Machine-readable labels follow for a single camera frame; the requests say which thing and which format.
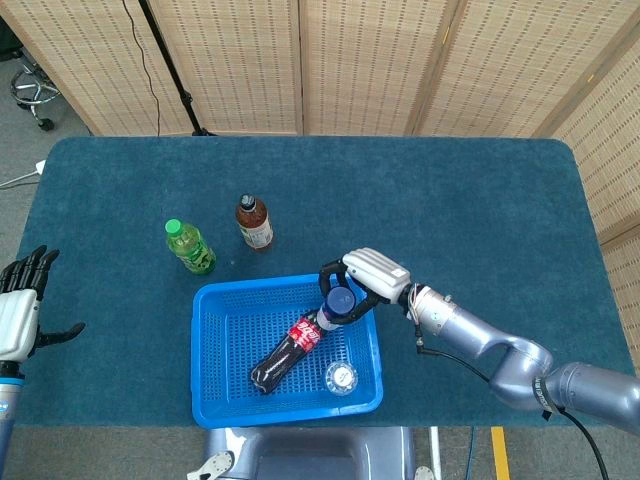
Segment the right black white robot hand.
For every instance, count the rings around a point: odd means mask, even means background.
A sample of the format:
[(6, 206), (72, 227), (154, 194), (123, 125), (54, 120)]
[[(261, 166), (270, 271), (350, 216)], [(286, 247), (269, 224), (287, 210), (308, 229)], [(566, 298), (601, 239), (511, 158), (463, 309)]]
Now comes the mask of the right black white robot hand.
[(346, 313), (330, 313), (327, 321), (331, 325), (354, 323), (379, 303), (397, 304), (405, 313), (408, 312), (408, 296), (412, 287), (410, 273), (377, 250), (368, 247), (355, 249), (323, 265), (319, 272), (319, 287), (325, 300), (328, 300), (331, 290), (332, 275), (347, 290), (349, 276), (366, 293), (366, 297)]

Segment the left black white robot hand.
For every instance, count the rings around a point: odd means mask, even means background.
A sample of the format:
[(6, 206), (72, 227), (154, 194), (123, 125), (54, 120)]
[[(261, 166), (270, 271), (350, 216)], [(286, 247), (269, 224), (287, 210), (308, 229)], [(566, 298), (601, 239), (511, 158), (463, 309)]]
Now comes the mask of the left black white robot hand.
[(1, 270), (1, 361), (24, 363), (40, 348), (66, 343), (86, 327), (84, 322), (69, 330), (44, 333), (39, 315), (51, 266), (57, 249), (41, 245), (26, 257)]

